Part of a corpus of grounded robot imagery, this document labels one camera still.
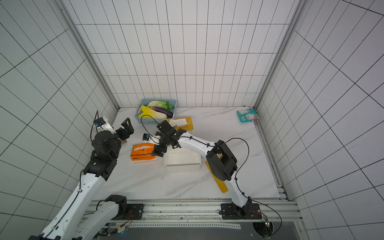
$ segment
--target white tissue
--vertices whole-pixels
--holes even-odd
[[[169,125],[171,127],[182,127],[182,126],[185,126],[187,125],[187,120],[185,118],[180,118],[180,119],[171,119],[169,120]]]
[[[141,147],[137,147],[137,148],[135,148],[133,151],[137,151],[137,150],[140,150],[140,149],[146,149],[146,148],[151,148],[151,146],[143,145],[143,146],[141,146]]]

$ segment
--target white tiled wall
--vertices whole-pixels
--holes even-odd
[[[64,0],[120,106],[253,106],[298,0]]]
[[[383,7],[309,0],[258,106],[312,240],[382,239]]]
[[[78,184],[112,107],[52,0],[0,1],[0,239],[39,235]]]

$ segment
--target green vegetable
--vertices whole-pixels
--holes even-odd
[[[152,102],[148,103],[147,106],[148,107],[161,107],[161,108],[165,108],[167,110],[173,108],[173,106],[170,105],[169,102],[166,102],[166,101],[152,101]]]

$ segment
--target black mounting bracket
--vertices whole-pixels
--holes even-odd
[[[133,220],[140,220],[143,214],[144,204],[127,204],[127,197],[110,195],[105,202],[112,201],[119,205],[119,212],[112,220],[129,220],[132,212]]]
[[[239,220],[239,219],[262,219],[261,214],[253,214],[251,211],[260,212],[258,204],[250,204],[248,211],[244,215],[239,216],[239,207],[235,204],[221,204],[221,217],[225,220]]]

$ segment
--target blue plastic basket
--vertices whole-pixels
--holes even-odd
[[[176,108],[176,104],[177,104],[177,100],[172,100],[172,99],[157,99],[157,98],[143,98],[141,101],[140,101],[140,105],[138,106],[137,110],[136,110],[136,114],[135,114],[135,118],[136,120],[141,123],[140,121],[140,118],[138,117],[140,114],[143,113],[143,111],[141,110],[141,105],[147,105],[148,103],[152,102],[152,101],[167,101],[169,102],[170,105],[173,106],[172,109],[170,109],[170,111],[173,113],[173,116],[172,118],[175,117],[175,108]],[[160,123],[161,121],[163,121],[164,119],[163,118],[155,118],[155,120]],[[157,124],[155,122],[155,120],[153,120],[153,118],[142,118],[142,122],[143,123],[148,123],[148,124]]]

